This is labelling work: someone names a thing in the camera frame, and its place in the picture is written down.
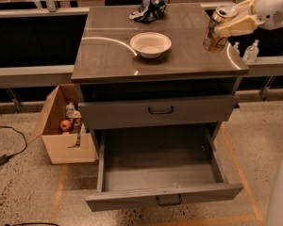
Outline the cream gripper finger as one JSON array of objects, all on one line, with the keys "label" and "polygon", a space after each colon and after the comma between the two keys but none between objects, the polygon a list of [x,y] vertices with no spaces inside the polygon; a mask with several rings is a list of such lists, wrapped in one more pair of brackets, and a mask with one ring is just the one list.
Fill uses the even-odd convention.
[{"label": "cream gripper finger", "polygon": [[236,15],[253,15],[255,3],[256,0],[244,0],[236,4],[233,9],[236,11]]},{"label": "cream gripper finger", "polygon": [[230,22],[223,23],[214,28],[214,32],[219,37],[236,37],[241,35],[252,34],[264,21],[257,15],[246,15],[237,17]]}]

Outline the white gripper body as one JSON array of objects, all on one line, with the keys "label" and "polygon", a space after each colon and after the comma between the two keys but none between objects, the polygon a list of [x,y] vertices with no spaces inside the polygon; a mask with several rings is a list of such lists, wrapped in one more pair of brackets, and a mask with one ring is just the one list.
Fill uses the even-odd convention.
[{"label": "white gripper body", "polygon": [[256,0],[254,11],[263,21],[261,28],[275,30],[283,27],[283,0]]}]

